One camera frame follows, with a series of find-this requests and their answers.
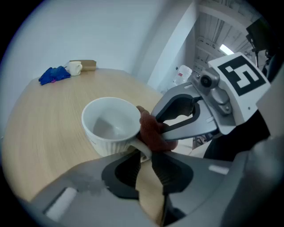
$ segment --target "white mug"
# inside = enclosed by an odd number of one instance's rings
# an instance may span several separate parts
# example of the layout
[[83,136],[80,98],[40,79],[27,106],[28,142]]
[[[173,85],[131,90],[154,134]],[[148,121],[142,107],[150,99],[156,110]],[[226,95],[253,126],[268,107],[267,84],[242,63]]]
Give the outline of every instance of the white mug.
[[79,61],[69,62],[69,73],[71,76],[80,75],[82,68],[83,66]]
[[140,116],[140,111],[130,102],[104,97],[85,106],[82,125],[94,149],[103,157],[124,152],[132,145],[150,158],[151,150],[136,138]]

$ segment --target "white bottle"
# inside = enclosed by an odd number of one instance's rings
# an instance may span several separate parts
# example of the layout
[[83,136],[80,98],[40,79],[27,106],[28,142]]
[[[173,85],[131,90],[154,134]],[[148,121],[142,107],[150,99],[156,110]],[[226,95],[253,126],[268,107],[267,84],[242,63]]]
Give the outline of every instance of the white bottle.
[[174,77],[174,83],[176,85],[180,85],[185,83],[187,79],[190,77],[192,70],[185,65],[179,67],[176,76]]

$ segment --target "ceiling light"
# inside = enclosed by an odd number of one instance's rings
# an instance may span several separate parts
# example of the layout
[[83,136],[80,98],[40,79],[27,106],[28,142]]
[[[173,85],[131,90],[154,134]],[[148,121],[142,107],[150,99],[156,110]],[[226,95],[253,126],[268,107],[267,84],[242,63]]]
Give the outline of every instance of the ceiling light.
[[232,55],[234,53],[229,48],[227,48],[224,44],[222,44],[222,46],[220,46],[220,50],[224,51],[225,54],[227,54],[227,55]]

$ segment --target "wooden table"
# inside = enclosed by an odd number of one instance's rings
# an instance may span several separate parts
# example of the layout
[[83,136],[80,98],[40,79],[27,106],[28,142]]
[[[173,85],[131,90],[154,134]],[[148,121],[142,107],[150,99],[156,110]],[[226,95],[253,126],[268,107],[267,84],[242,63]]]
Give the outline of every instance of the wooden table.
[[[121,70],[82,72],[41,86],[32,80],[10,115],[2,149],[3,170],[15,194],[31,201],[73,166],[100,158],[81,126],[86,104],[118,97],[151,111],[161,94]],[[151,162],[142,164],[136,188],[143,209],[159,222],[164,197]]]

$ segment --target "mug handle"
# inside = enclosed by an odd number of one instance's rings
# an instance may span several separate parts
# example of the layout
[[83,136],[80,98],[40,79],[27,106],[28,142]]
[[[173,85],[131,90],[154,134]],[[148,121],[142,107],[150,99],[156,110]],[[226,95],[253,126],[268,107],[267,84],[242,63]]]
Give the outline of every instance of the mug handle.
[[81,70],[83,69],[82,64],[79,64],[78,66],[80,67],[79,71],[81,71]]
[[130,141],[129,143],[131,146],[136,147],[139,151],[141,151],[146,157],[151,158],[152,157],[152,151],[147,147],[146,144],[144,144],[142,141],[140,141],[138,138],[135,138]]

